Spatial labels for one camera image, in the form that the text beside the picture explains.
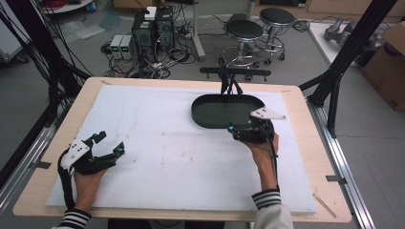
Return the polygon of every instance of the hand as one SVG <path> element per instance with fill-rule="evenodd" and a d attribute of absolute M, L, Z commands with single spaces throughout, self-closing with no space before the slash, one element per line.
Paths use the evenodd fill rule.
<path fill-rule="evenodd" d="M 274 133 L 272 142 L 275 154 L 277 154 L 279 148 L 279 136 L 276 133 Z M 274 174 L 270 144 L 268 142 L 263 144 L 244 142 L 244 144 L 250 149 L 253 155 L 253 160 L 258 167 L 260 180 L 262 183 L 262 190 L 277 189 L 277 180 Z"/>
<path fill-rule="evenodd" d="M 89 212 L 96 201 L 96 195 L 101 178 L 107 169 L 93 175 L 82 175 L 75 172 L 75 185 L 77 190 L 77 200 L 75 209 Z"/>

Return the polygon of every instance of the wooden table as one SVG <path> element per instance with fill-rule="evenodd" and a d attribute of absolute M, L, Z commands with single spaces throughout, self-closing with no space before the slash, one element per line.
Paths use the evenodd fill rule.
<path fill-rule="evenodd" d="M 74 105 L 57 131 L 42 161 L 50 162 L 49 169 L 36 169 L 25 187 L 13 212 L 17 216 L 63 216 L 63 207 L 46 206 L 47 198 L 57 179 L 57 160 L 60 154 L 76 137 L 87 113 L 92 108 L 103 85 L 126 85 L 142 87 L 191 88 L 219 90 L 219 82 L 122 79 L 93 77 L 87 80 Z M 244 91 L 281 93 L 288 109 L 291 125 L 301 152 L 313 197 L 317 205 L 314 215 L 294 215 L 294 221 L 349 222 L 352 215 L 337 182 L 328 182 L 326 176 L 334 175 L 327 153 L 318 134 L 307 103 L 296 86 L 241 84 Z M 212 212 L 96 208 L 96 218 L 128 219 L 210 219 L 254 221 L 254 212 Z"/>

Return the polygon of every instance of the black stool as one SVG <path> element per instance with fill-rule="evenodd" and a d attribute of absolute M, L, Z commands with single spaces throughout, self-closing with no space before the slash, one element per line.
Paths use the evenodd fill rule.
<path fill-rule="evenodd" d="M 239 45 L 226 48 L 220 57 L 220 64 L 226 63 L 236 67 L 253 65 L 259 68 L 256 56 L 251 48 L 245 46 L 245 43 L 258 40 L 263 34 L 262 27 L 248 20 L 233 20 L 226 24 L 225 30 L 228 36 L 238 40 Z"/>
<path fill-rule="evenodd" d="M 264 34 L 261 38 L 261 43 L 256 44 L 258 49 L 270 52 L 270 58 L 265 60 L 265 64 L 269 65 L 271 63 L 274 52 L 281 52 L 279 59 L 284 60 L 286 58 L 286 49 L 277 35 L 294 22 L 294 16 L 286 10 L 267 8 L 260 11 L 259 17 L 263 23 L 269 26 L 267 34 Z"/>

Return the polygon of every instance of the floor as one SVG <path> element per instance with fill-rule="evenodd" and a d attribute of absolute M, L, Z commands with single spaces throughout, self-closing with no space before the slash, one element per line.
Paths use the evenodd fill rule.
<path fill-rule="evenodd" d="M 76 10 L 58 15 L 61 24 L 80 22 L 90 27 L 101 25 L 103 31 L 87 40 L 77 39 L 68 43 L 75 55 L 93 75 L 103 76 L 109 70 L 108 60 L 100 47 L 114 34 L 125 34 L 132 27 L 129 17 L 118 17 L 105 2 L 99 2 L 97 12 Z M 224 33 L 223 24 L 215 17 L 200 19 L 201 33 Z M 281 36 L 287 45 L 286 60 L 273 60 L 270 66 L 262 63 L 261 69 L 272 71 L 267 81 L 254 76 L 251 83 L 300 85 L 323 73 L 328 60 L 318 48 L 308 31 L 288 30 Z M 234 40 L 226 36 L 202 35 L 206 58 L 202 62 L 180 64 L 170 69 L 167 79 L 220 81 L 217 75 L 199 72 L 200 67 L 214 67 L 220 52 Z M 55 43 L 61 47 L 60 40 Z M 265 56 L 257 52 L 263 60 Z M 342 147 L 352 174 L 366 202 L 376 228 L 405 228 L 405 112 L 393 111 L 361 75 L 361 68 L 350 67 L 345 73 L 339 95 L 336 120 L 337 139 Z M 240 76 L 239 82 L 246 82 Z M 2 168 L 18 147 L 24 136 L 40 117 L 48 99 L 48 85 L 32 62 L 11 62 L 0 68 L 0 167 Z M 313 89 L 303 92 L 310 95 Z M 15 188 L 15 194 L 0 215 L 0 228 L 50 228 L 60 218 L 26 218 L 12 213 L 12 206 L 24 185 Z M 173 221 L 161 221 L 171 224 Z M 181 228 L 182 222 L 170 228 Z M 358 228 L 355 219 L 345 224 L 294 223 L 295 228 Z M 92 219 L 88 228 L 107 228 L 106 219 Z M 248 228 L 244 222 L 228 222 L 225 228 Z"/>

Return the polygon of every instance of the oval tray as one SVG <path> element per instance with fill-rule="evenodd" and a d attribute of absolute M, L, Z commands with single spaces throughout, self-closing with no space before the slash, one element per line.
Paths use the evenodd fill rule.
<path fill-rule="evenodd" d="M 191 114 L 204 128 L 227 129 L 229 122 L 246 125 L 249 113 L 264 106 L 262 100 L 252 95 L 205 94 L 194 100 Z"/>

